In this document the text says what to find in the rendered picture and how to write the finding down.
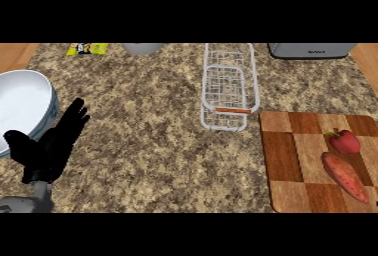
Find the yellow snack packet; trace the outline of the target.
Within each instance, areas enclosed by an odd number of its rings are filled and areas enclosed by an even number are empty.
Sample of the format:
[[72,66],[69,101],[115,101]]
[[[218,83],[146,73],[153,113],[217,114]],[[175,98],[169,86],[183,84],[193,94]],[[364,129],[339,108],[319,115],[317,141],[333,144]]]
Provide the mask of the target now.
[[106,43],[72,43],[68,48],[66,55],[91,55],[104,54],[107,44]]

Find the checkered wooden cutting board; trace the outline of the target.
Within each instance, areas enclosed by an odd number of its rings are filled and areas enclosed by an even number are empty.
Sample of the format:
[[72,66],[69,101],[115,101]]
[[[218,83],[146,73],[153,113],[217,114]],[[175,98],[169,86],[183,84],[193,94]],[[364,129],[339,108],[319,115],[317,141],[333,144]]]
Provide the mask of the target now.
[[[378,213],[378,124],[369,116],[262,111],[259,127],[271,208],[279,213]],[[326,133],[348,130],[361,149],[341,157],[369,201],[355,200],[326,174],[320,155],[335,153]]]

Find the white bowl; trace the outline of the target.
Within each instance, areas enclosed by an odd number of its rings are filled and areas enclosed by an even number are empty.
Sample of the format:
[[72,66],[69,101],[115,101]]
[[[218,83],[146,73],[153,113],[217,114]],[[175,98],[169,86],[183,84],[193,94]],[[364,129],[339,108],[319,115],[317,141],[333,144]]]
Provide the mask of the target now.
[[3,138],[17,130],[35,141],[51,128],[59,113],[56,89],[47,77],[34,70],[0,74],[0,159],[10,157]]

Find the grey toaster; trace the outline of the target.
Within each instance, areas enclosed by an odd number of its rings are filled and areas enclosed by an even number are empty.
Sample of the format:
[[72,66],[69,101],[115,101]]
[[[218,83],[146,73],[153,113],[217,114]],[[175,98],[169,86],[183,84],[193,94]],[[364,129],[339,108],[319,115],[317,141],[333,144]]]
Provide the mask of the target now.
[[348,55],[355,43],[268,43],[268,52],[277,59],[338,59]]

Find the red bell pepper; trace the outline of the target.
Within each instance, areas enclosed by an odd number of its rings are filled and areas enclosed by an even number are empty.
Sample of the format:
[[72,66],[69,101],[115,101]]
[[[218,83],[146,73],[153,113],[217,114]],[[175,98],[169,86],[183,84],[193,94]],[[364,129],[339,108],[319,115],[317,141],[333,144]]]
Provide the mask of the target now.
[[354,154],[360,152],[360,141],[348,130],[333,129],[324,136],[339,154]]

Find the grey cup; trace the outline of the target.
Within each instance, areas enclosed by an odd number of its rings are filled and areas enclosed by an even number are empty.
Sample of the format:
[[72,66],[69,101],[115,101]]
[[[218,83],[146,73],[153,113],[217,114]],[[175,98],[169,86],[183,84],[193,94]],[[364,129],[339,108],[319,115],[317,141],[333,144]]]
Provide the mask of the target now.
[[124,43],[125,51],[131,55],[149,55],[155,53],[163,46],[162,43]]

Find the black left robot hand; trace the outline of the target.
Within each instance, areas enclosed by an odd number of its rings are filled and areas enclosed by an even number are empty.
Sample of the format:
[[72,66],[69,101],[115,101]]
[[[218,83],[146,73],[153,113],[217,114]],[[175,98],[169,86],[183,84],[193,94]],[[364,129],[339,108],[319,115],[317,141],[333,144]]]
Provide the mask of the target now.
[[88,119],[84,100],[76,98],[56,126],[45,131],[38,141],[17,130],[4,132],[3,138],[10,149],[10,158],[23,165],[23,184],[37,181],[51,184],[60,177]]

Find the orange sweet potato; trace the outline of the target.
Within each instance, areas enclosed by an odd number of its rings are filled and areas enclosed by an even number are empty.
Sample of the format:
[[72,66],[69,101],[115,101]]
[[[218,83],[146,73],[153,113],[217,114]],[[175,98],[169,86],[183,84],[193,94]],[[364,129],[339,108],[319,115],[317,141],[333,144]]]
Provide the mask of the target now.
[[347,194],[361,203],[369,203],[369,195],[357,172],[347,161],[330,152],[320,156],[324,171]]

